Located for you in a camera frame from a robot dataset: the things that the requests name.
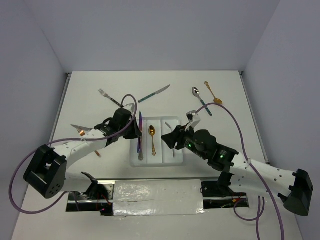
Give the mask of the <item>plain silver fork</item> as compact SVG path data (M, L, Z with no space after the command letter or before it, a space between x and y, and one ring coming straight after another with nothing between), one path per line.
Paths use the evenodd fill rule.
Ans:
M168 124L168 122L165 121L164 123L165 123L165 125L168 127L168 129L170 130L170 132L172 133L172 131L173 131L172 127ZM175 151L174 151L174 149L172 149L172 157L175 158Z

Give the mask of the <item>ornate gold spoon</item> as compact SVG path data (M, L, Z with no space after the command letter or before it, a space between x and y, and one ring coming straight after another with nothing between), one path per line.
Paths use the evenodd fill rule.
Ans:
M152 152L151 152L151 154L153 156L156 156L157 152L156 152L155 142L154 142L154 136L156 134L156 129L155 129L155 127L153 125L149 126L148 133L151 136L151 140L152 140Z

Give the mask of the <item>ornate silver knife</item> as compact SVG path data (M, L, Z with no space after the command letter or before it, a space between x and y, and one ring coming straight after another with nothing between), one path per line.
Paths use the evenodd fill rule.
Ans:
M143 161L144 160L144 154L143 154L143 148L142 147L139 149L139 152L138 152L138 160L139 161Z

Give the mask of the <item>copper fork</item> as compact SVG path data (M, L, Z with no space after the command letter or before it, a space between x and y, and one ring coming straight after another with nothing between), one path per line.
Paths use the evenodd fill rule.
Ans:
M82 130L82 129L80 129L80 128L76 128L76 130L78 131L79 135L82 136L82 137L86 134L86 133L84 132L84 130ZM101 157L100 153L99 153L97 150L95 150L94 152L95 152L95 154L96 154L99 158Z

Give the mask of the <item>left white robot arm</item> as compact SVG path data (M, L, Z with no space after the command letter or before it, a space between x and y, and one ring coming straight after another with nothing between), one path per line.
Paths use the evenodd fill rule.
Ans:
M59 192L78 192L86 199L98 194L98 180L87 172L70 173L69 167L77 161L116 143L142 136L134 116L135 105L127 104L115 111L113 117L104 120L88 131L79 141L61 145L39 147L27 170L24 180L45 199L53 198Z

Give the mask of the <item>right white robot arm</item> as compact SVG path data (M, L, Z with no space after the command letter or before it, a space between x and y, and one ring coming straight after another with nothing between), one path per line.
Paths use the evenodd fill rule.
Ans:
M219 171L217 190L221 195L246 193L274 197L282 201L289 212L303 217L309 215L314 187L307 171L284 170L253 159L247 160L243 153L219 144L216 137L205 129L185 130L178 125L161 139L170 149L187 149Z

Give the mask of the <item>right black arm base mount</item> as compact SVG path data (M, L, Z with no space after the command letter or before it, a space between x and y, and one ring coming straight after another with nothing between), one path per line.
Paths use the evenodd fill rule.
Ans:
M200 193L205 210L249 207L246 193L230 189L231 177L232 174L222 172L219 178L201 180Z

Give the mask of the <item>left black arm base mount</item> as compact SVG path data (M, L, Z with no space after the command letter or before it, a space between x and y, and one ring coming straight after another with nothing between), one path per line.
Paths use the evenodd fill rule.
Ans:
M96 179L85 192L71 192L68 195L67 213L99 213L101 216L114 215L113 203L115 182Z

